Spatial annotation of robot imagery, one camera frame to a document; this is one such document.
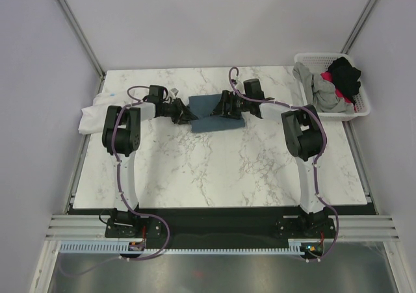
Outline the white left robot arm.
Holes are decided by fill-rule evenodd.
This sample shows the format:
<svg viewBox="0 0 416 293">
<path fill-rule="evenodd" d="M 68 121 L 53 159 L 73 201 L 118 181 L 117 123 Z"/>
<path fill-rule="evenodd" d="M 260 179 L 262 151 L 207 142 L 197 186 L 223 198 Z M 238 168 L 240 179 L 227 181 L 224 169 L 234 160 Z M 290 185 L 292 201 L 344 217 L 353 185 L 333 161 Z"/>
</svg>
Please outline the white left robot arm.
<svg viewBox="0 0 416 293">
<path fill-rule="evenodd" d="M 101 141 L 111 156 L 115 169 L 115 202 L 110 212 L 112 221 L 120 223 L 127 236 L 137 236 L 142 231 L 138 213 L 139 202 L 135 189 L 135 156 L 141 141 L 141 123 L 163 117 L 174 124 L 183 125 L 197 120 L 180 98 L 159 85 L 132 86 L 127 89 L 131 103 L 111 105 L 107 109 Z"/>
</svg>

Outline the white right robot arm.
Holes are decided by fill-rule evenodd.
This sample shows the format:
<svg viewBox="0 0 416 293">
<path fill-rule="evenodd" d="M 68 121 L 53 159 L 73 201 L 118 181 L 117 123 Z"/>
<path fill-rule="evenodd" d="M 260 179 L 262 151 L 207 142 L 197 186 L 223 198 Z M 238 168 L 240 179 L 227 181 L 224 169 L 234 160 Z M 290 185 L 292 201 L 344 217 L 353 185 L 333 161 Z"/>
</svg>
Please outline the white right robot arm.
<svg viewBox="0 0 416 293">
<path fill-rule="evenodd" d="M 314 236 L 321 229 L 317 216 L 324 210 L 319 194 L 317 169 L 319 158 L 326 147 L 326 134 L 313 105 L 296 107 L 266 98 L 259 79 L 248 79 L 242 83 L 245 93 L 237 89 L 240 84 L 230 78 L 232 90 L 224 90 L 220 101 L 213 109 L 213 116 L 233 120 L 240 119 L 243 112 L 262 120 L 281 120 L 285 144 L 295 158 L 300 179 L 299 206 L 306 214 L 298 220 L 299 232 L 307 237 Z"/>
</svg>

